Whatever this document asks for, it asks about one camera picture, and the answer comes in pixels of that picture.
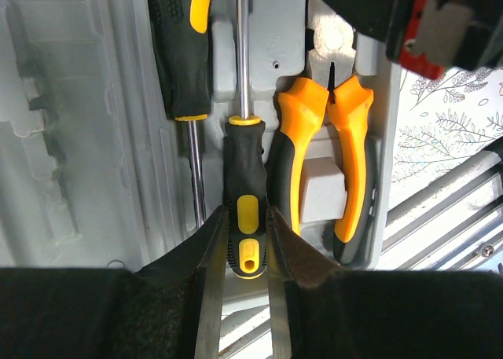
screwdriver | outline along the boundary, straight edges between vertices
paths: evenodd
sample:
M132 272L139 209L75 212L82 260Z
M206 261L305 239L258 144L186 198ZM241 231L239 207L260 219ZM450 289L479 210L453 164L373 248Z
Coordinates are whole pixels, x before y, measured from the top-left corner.
M211 0L148 0L154 53L168 118L186 122L196 227L206 219L198 121L211 112L207 22Z
M248 0L237 0L237 78L240 115L229 118L223 143L224 202L229 208L227 259L236 275L259 277L266 266L266 168L262 135L266 124L250 115Z

pliers jaw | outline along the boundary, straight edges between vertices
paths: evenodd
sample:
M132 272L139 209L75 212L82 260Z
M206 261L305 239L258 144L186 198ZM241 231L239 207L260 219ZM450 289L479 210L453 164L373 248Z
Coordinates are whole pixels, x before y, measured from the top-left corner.
M313 32L313 49L307 52L307 76L328 88L330 68L334 64L335 85L332 87L338 87L353 75L354 29L322 0L308 1L307 29Z

white plastic block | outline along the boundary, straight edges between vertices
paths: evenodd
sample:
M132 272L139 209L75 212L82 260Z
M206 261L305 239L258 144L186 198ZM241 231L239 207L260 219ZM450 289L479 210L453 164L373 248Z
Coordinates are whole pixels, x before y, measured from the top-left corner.
M211 25L213 39L213 98L232 100L236 95L236 44L233 25L229 20L217 20Z
M380 42L362 33L358 33L356 42L356 61L354 63L356 72L362 76L376 75L379 55Z
M0 1L0 122L10 121L18 137L44 129L41 112L31 112L7 22L7 3Z
M57 168L56 159L47 153L42 133L34 133L22 139L24 152L35 180L48 180Z
M251 98L269 100L277 80L305 68L306 0L251 0Z
M302 223L343 217L347 199L344 174L333 158L304 161L299 197Z

pliers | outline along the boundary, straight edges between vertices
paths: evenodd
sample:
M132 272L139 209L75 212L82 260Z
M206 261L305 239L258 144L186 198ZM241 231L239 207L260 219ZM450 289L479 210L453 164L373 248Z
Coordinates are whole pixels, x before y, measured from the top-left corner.
M306 74L293 87L279 93L281 125L273 139L268 162L268 196L278 207L292 230L299 231L299 187L307 147L321 129L325 112L339 133L343 153L343 172L347 203L342 219L336 222L334 256L341 260L345 246L357 230L365 230L367 214L362 214L365 198L372 195L367 181L365 137L373 91L363 88L353 66L354 30L322 0L309 0L307 33L313 35L313 49L307 52ZM329 88L331 67L334 83ZM351 259L358 245L352 243Z

orange pliers grip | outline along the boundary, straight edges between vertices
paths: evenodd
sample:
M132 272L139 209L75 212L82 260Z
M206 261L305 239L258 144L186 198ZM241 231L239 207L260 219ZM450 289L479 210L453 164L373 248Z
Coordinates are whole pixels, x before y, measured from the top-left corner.
M346 179L347 202L343 218L337 220L335 234L343 243L356 231L365 199L365 136L370 105L374 93L363 88L353 75L334 90L335 103L328 103L330 122L339 132Z
M299 231L299 189L307 147L321 129L329 91L308 78L297 78L288 92L279 93L281 126L273 139L268 167L270 204L280 209L292 230Z

